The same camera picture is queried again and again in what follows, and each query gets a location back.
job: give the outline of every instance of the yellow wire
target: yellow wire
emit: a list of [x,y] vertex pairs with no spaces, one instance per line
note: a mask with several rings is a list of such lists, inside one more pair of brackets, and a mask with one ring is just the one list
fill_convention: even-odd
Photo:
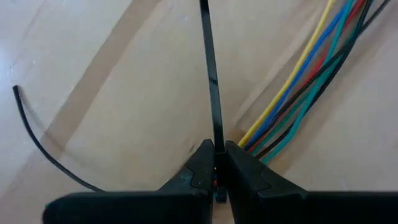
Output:
[[279,90],[278,94],[274,97],[274,99],[269,103],[267,108],[262,112],[260,117],[257,119],[257,121],[250,127],[250,129],[247,131],[247,133],[243,136],[243,138],[239,142],[239,146],[243,147],[246,142],[249,140],[249,138],[253,135],[255,130],[261,125],[261,123],[264,121],[266,116],[269,114],[269,112],[274,108],[275,104],[278,102],[279,98],[282,96],[282,94],[285,92],[285,90],[289,87],[290,83],[292,82],[294,76],[296,76],[296,73],[300,69],[301,65],[303,64],[303,61],[305,57],[308,55],[311,47],[313,46],[315,39],[318,37],[318,33],[323,27],[323,23],[325,23],[326,17],[328,16],[328,13],[333,6],[335,0],[329,0],[328,4],[326,5],[325,10],[323,11],[323,14],[319,20],[319,23],[317,25],[317,28],[315,28],[310,40],[308,41],[307,46],[305,46],[305,49],[303,51],[303,54],[300,56],[299,60],[297,61],[295,67],[293,68],[292,73],[290,74],[289,78],[286,80],[285,84],[282,86],[282,88]]

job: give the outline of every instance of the black wire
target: black wire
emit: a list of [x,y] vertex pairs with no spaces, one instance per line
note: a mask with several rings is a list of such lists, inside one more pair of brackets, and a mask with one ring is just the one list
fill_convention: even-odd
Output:
[[24,126],[26,128],[26,131],[28,133],[28,135],[30,136],[30,138],[32,139],[33,143],[37,146],[37,148],[40,150],[40,152],[43,153],[43,155],[58,169],[60,169],[64,174],[66,174],[67,176],[69,176],[70,178],[72,178],[74,181],[78,182],[79,184],[85,186],[88,189],[91,189],[95,192],[104,192],[104,190],[101,190],[87,182],[85,182],[84,180],[80,179],[79,177],[77,177],[75,174],[73,174],[72,172],[70,172],[67,168],[65,168],[63,165],[61,165],[57,160],[55,160],[41,145],[41,143],[39,142],[39,140],[37,140],[35,134],[32,131],[32,128],[30,128],[29,122],[27,121],[26,118],[26,114],[24,111],[24,107],[22,105],[22,100],[21,100],[21,96],[19,94],[19,86],[15,85],[12,87],[12,90],[14,91],[14,96],[15,96],[15,100],[17,101],[17,106],[18,106],[18,111],[19,114],[21,116],[22,122],[24,123]]
[[[359,35],[362,34],[362,32],[364,30],[366,30],[369,25],[372,23],[372,21],[378,16],[380,15],[380,13],[382,12],[382,10],[385,8],[385,6],[390,2],[390,0],[385,0],[380,6],[379,8],[372,14],[372,16],[365,22],[365,24],[363,24],[363,26],[361,26],[361,29],[359,30]],[[321,69],[319,69],[319,71],[311,78],[309,79],[308,82],[306,82],[306,84],[304,84],[303,87],[301,87],[301,89],[299,89],[284,105],[283,107],[281,107],[281,109],[275,114],[274,118],[271,120],[271,122],[269,123],[269,125],[267,126],[267,128],[261,133],[259,139],[261,137],[263,137],[263,135],[265,135],[269,130],[272,129],[272,127],[276,124],[276,122],[278,121],[278,119],[290,108],[290,106],[292,106],[292,104],[300,97],[300,95],[332,64],[335,62],[335,60],[341,55],[341,54],[345,54],[347,52],[347,50],[351,47],[351,45],[353,45],[353,41],[356,40],[356,38],[358,37],[352,37],[337,53],[335,56],[333,56],[324,66],[322,66]],[[335,74],[331,74],[328,77],[328,80],[326,81],[327,84],[322,85],[322,88],[326,88],[329,83],[331,82],[331,80],[333,79],[333,77],[335,76]],[[258,139],[256,141],[253,141],[253,143],[251,145],[248,145],[247,147],[245,147],[244,149],[247,151],[249,150],[256,142],[258,141]]]
[[[351,49],[355,43],[355,40],[358,38],[359,35],[362,34],[362,32],[369,27],[370,23],[372,23],[372,21],[378,16],[380,15],[380,13],[382,12],[382,10],[385,8],[385,6],[390,2],[390,0],[385,0],[379,7],[378,9],[373,13],[373,15],[366,21],[365,24],[363,24],[363,26],[360,26],[360,23],[363,23],[364,18],[366,17],[366,14],[369,11],[370,5],[373,3],[373,0],[371,1],[367,1],[364,7],[364,10],[361,14],[361,17],[359,18],[358,24],[360,27],[359,30],[356,31],[356,34],[354,35],[354,37],[352,38],[352,42],[350,41],[349,45],[345,45],[343,47],[343,49],[347,49],[348,51],[344,54],[344,56],[342,56],[341,60],[338,62],[338,64],[336,65],[335,69],[332,71],[331,75],[328,77],[328,79],[326,80],[326,82],[321,86],[321,88],[319,89],[319,91],[317,92],[317,94],[315,95],[314,99],[311,101],[310,106],[308,107],[307,111],[314,105],[314,103],[319,99],[319,97],[321,96],[321,94],[325,91],[325,89],[327,88],[327,86],[331,83],[331,81],[334,79],[334,77],[336,76],[338,70],[341,68],[342,64],[344,63],[344,61],[346,60],[348,54],[351,52]],[[281,110],[277,113],[277,115],[275,116],[275,118],[272,120],[272,122],[270,123],[269,127],[266,129],[266,131],[268,131],[273,125],[275,125],[277,119],[291,106],[291,104],[300,96],[301,93],[303,93],[305,91],[305,89],[307,89],[311,83],[319,76],[319,74],[321,74],[323,71],[322,69],[320,69],[318,71],[318,73],[316,75],[314,75],[314,77],[305,85],[303,86],[288,102],[286,102],[286,104],[281,108]],[[291,124],[286,131],[284,131],[273,143],[271,143],[269,146],[267,146],[266,148],[264,148],[259,154],[257,154],[255,156],[255,158],[259,159],[261,158],[263,155],[267,154],[270,150],[272,150],[272,148],[274,148],[276,145],[278,145],[278,143],[281,142],[281,140],[283,140],[283,138],[285,138],[285,136],[289,133],[291,127],[293,126],[293,124]]]

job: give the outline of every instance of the cable bundle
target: cable bundle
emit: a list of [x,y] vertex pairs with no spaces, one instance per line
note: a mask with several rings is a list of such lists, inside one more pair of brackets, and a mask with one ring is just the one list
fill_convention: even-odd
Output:
[[[286,146],[293,138],[301,120],[307,111],[319,99],[320,95],[325,91],[326,87],[338,73],[347,56],[351,52],[356,39],[380,14],[390,0],[385,0],[365,23],[364,20],[369,8],[373,3],[373,0],[357,0],[355,3],[353,0],[347,0],[340,12],[336,14],[336,16],[315,42],[315,39],[317,38],[318,33],[327,18],[328,12],[332,7],[333,2],[334,0],[328,1],[317,28],[308,41],[308,44],[296,63],[293,72],[290,74],[283,87],[280,89],[268,107],[264,110],[259,119],[251,126],[249,131],[239,142],[239,146],[243,147],[247,152],[250,152],[255,156],[255,158],[260,159],[264,157],[261,159],[261,161],[265,164],[269,162],[278,152],[280,152],[283,147]],[[341,33],[345,31],[345,29],[348,27],[348,24],[354,19],[355,15],[360,11],[360,9],[362,9],[362,13],[349,37],[345,40],[345,44],[336,54],[334,54],[334,56],[332,56],[340,39]],[[314,68],[311,70],[305,81],[300,85],[298,91],[289,100],[287,100],[286,103],[283,104],[288,94],[294,88],[298,80],[300,80],[304,70],[322,45],[323,41],[328,35],[330,35],[336,26],[337,28],[329,49],[321,54],[320,59],[315,64]],[[311,85],[312,87],[306,92],[306,94],[303,94]],[[299,108],[301,109],[298,112],[298,115],[295,117],[293,123],[287,127],[286,130],[279,137],[277,137],[274,142],[264,147],[276,133],[286,126],[291,118],[294,117],[294,114]]]

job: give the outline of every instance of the wooden surface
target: wooden surface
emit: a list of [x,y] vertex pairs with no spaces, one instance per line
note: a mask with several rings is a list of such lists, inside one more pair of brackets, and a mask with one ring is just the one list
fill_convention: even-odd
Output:
[[[360,37],[271,162],[276,172],[306,189],[398,190],[397,3]],[[242,135],[280,88],[324,4],[210,0],[227,138]],[[2,223],[40,223],[46,203],[86,190],[35,148],[15,84],[43,145],[106,190],[157,189],[212,137],[198,1],[2,1]],[[213,218],[231,223],[228,205]]]

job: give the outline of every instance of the red wire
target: red wire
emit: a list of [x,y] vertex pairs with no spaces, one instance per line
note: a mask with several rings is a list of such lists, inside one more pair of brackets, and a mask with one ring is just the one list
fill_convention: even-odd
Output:
[[[348,27],[348,24],[354,19],[354,16],[358,13],[359,9],[361,8],[362,4],[363,4],[364,0],[357,0],[351,10],[351,12],[349,12],[348,16],[347,16],[347,20],[344,23],[344,28],[343,28],[343,32],[346,30],[346,28]],[[326,59],[326,55],[327,55],[327,51],[325,50],[322,53],[322,56],[320,57],[320,59],[318,60],[318,62],[315,64],[315,66],[313,67],[313,69],[311,70],[311,73],[308,75],[308,77],[303,81],[303,83],[301,84],[301,86],[299,87],[299,89],[301,89],[301,87],[303,87],[305,84],[307,84],[311,78],[317,73],[317,71],[319,70],[319,68],[321,68],[323,62]],[[282,116],[279,116],[278,120],[276,121],[275,124],[277,124],[285,115],[286,112],[282,114]],[[248,150],[248,152],[252,152],[259,144],[262,140],[264,140],[264,138],[266,138],[267,134],[269,131],[271,131],[272,129],[268,130],[266,133],[264,133],[261,138],[252,146],[250,147],[250,149]]]

